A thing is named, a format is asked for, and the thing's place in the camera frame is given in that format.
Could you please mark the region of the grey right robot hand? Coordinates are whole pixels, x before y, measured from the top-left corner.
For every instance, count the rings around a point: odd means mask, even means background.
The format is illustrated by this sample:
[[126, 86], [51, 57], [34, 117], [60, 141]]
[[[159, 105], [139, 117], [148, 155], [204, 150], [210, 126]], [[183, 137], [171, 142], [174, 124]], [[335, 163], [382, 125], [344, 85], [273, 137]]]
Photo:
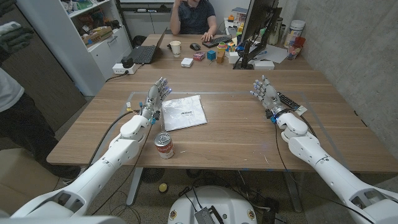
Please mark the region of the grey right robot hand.
[[253, 88], [254, 91], [250, 91], [250, 94], [257, 98], [275, 119], [284, 113], [290, 112], [290, 109], [283, 105], [275, 88], [264, 75], [262, 80], [254, 81]]

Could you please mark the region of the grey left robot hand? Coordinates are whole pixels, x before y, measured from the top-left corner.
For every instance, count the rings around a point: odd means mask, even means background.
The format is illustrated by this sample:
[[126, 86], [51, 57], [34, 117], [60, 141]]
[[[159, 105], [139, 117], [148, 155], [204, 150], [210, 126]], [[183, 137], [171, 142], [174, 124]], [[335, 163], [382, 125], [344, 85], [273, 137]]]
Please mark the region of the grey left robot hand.
[[147, 119], [158, 120], [162, 108], [162, 102], [172, 92], [168, 86], [168, 80], [161, 77], [149, 89], [140, 115]]

